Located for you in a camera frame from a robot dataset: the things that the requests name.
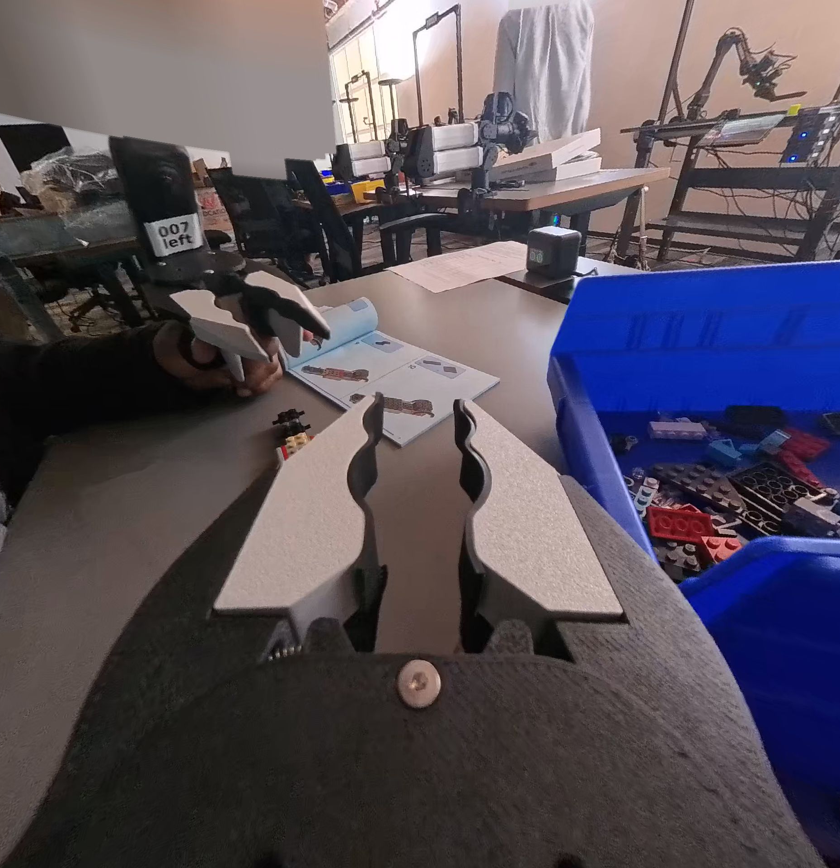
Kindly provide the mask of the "person's left forearm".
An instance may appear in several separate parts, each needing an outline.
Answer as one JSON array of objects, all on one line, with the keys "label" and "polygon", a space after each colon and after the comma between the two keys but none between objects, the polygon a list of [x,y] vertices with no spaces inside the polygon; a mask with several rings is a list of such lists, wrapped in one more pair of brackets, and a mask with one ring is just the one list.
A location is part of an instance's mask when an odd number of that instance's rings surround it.
[{"label": "person's left forearm", "polygon": [[155,358],[162,329],[49,344],[0,338],[0,493],[8,507],[23,496],[49,438],[195,404],[195,393]]}]

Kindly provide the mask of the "black metal rack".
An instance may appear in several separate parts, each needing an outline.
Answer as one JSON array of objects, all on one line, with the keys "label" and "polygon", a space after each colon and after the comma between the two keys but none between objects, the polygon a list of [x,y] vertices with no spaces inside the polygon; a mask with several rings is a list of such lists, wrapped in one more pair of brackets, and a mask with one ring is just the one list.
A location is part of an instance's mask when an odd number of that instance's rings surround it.
[{"label": "black metal rack", "polygon": [[730,110],[622,130],[636,168],[650,167],[657,145],[685,148],[668,213],[646,226],[657,263],[680,240],[766,263],[840,259],[840,103],[772,119]]}]

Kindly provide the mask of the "grey adjoining desk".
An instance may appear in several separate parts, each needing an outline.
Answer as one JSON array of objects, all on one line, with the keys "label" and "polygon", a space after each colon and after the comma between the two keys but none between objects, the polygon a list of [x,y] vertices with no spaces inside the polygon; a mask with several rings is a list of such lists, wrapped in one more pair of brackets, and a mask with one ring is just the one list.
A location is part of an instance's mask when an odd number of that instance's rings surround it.
[{"label": "grey adjoining desk", "polygon": [[511,274],[501,275],[496,280],[509,286],[530,292],[542,298],[547,298],[567,305],[573,297],[578,282],[589,277],[610,277],[617,275],[633,275],[638,270],[613,263],[580,257],[577,260],[576,273],[564,277],[548,277],[531,270],[521,269]]}]

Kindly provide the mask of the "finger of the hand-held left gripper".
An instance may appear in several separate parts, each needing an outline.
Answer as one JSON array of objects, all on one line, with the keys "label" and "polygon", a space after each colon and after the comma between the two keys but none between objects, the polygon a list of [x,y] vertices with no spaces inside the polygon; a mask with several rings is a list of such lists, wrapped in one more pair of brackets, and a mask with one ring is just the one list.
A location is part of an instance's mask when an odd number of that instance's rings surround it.
[{"label": "finger of the hand-held left gripper", "polygon": [[189,318],[194,337],[216,348],[232,377],[244,382],[244,362],[271,363],[272,356],[252,329],[219,307],[209,290],[182,290],[170,294],[172,302]]},{"label": "finger of the hand-held left gripper", "polygon": [[318,344],[330,338],[327,320],[302,289],[268,272],[243,276],[240,306],[252,331],[266,339],[277,339],[292,359],[302,355],[307,333]]}]

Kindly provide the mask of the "black wall screen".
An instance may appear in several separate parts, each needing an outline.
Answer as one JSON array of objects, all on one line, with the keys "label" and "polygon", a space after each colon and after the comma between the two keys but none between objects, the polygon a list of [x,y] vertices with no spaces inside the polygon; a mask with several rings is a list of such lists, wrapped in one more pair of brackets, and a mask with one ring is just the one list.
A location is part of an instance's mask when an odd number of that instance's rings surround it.
[{"label": "black wall screen", "polygon": [[65,130],[48,123],[0,124],[0,141],[19,174],[33,163],[70,147]]}]

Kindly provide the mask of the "pile of small bricks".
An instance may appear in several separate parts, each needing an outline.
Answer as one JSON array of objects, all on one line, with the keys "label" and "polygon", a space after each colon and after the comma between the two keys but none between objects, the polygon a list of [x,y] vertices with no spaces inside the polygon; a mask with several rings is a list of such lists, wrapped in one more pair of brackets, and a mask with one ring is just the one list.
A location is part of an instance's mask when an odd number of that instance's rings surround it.
[{"label": "pile of small bricks", "polygon": [[675,583],[775,537],[840,540],[840,410],[600,412],[651,551]]}]

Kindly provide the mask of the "brick instruction booklet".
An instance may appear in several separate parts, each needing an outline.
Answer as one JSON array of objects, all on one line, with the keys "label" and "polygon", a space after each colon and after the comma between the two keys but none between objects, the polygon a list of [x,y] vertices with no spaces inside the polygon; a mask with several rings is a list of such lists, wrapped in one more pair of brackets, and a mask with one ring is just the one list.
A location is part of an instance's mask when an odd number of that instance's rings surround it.
[{"label": "brick instruction booklet", "polygon": [[404,447],[450,418],[456,400],[475,400],[500,379],[379,329],[369,298],[323,309],[330,337],[283,353],[284,371],[342,410],[383,396],[383,436]]}]

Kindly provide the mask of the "blue plastic bin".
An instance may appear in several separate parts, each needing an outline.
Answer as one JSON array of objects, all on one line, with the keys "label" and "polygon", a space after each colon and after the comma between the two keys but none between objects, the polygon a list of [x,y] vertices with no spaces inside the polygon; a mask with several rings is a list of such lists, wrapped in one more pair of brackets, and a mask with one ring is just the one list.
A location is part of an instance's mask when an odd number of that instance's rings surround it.
[{"label": "blue plastic bin", "polygon": [[[660,411],[771,406],[819,437],[820,417],[840,414],[840,262],[586,278],[547,379],[569,471],[653,557],[606,433],[635,434],[645,470],[700,461],[699,443],[649,442]],[[770,533],[685,580],[684,594],[802,828],[840,863],[840,537]]]}]

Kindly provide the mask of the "stack of white flat boxes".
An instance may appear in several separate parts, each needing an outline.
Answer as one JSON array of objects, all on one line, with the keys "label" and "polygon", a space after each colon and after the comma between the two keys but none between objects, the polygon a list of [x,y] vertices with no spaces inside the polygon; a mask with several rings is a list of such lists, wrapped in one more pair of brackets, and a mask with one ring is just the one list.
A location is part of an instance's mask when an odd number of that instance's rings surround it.
[{"label": "stack of white flat boxes", "polygon": [[573,136],[535,144],[518,155],[501,156],[489,172],[493,182],[556,182],[591,175],[601,169],[598,153],[601,130],[596,127]]}]

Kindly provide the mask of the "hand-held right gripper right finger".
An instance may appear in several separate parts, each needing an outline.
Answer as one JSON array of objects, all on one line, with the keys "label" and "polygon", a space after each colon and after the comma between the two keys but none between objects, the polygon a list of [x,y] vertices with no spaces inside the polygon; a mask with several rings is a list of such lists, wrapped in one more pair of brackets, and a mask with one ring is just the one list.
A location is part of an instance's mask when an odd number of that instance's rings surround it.
[{"label": "hand-held right gripper right finger", "polygon": [[476,403],[454,406],[470,500],[459,561],[460,644],[479,653],[519,622],[528,650],[563,653],[559,623],[626,623],[562,476]]}]

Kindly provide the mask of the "plastic wrapped bundle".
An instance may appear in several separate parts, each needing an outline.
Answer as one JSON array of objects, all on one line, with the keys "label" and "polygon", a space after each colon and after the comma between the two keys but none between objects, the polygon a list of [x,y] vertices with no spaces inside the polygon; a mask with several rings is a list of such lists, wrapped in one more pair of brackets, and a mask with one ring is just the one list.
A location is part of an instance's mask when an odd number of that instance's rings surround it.
[{"label": "plastic wrapped bundle", "polygon": [[64,147],[34,161],[20,178],[44,210],[56,214],[122,197],[113,158],[105,150]]}]

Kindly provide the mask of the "wooden robot desk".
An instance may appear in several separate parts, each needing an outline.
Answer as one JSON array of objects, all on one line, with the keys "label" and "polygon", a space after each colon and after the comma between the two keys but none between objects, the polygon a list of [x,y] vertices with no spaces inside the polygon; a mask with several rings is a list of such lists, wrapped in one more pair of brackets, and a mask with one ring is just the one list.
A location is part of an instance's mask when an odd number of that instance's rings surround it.
[{"label": "wooden robot desk", "polygon": [[595,212],[639,197],[641,190],[670,175],[668,167],[602,169],[573,179],[492,190],[469,216],[459,216],[461,187],[457,184],[434,184],[409,193],[387,193],[380,188],[366,192],[363,203],[438,213],[445,231],[486,241],[523,241],[533,228],[560,218],[564,226],[580,234],[579,253],[584,255]]}]

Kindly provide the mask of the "printed cardboard box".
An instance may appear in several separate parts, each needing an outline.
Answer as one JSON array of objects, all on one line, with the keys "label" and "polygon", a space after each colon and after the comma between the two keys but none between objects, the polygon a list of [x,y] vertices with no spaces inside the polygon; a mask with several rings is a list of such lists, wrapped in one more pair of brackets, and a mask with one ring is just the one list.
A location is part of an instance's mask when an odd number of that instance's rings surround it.
[{"label": "printed cardboard box", "polygon": [[232,233],[229,213],[214,187],[196,187],[194,189],[197,205],[201,215],[201,224],[205,232]]}]

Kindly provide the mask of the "grey red brick model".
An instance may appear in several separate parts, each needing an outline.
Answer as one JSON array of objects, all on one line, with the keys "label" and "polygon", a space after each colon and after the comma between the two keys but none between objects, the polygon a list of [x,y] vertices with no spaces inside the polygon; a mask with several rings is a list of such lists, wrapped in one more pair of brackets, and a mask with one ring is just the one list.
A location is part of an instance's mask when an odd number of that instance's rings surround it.
[{"label": "grey red brick model", "polygon": [[305,412],[290,408],[278,413],[272,421],[277,461],[283,463],[304,449],[313,439],[311,425],[305,420]]}]

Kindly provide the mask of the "black frame stand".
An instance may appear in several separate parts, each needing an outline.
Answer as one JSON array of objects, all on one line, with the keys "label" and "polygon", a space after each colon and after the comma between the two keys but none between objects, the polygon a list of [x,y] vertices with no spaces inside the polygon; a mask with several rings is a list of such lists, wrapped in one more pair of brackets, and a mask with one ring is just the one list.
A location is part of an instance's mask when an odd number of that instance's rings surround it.
[{"label": "black frame stand", "polygon": [[444,11],[436,11],[428,16],[423,24],[412,32],[412,47],[414,51],[414,86],[417,106],[418,126],[424,126],[421,64],[418,53],[418,37],[437,27],[448,16],[455,18],[455,58],[456,58],[456,88],[457,106],[448,112],[448,125],[462,124],[465,121],[464,108],[464,63],[462,51],[461,5],[454,4]]}]

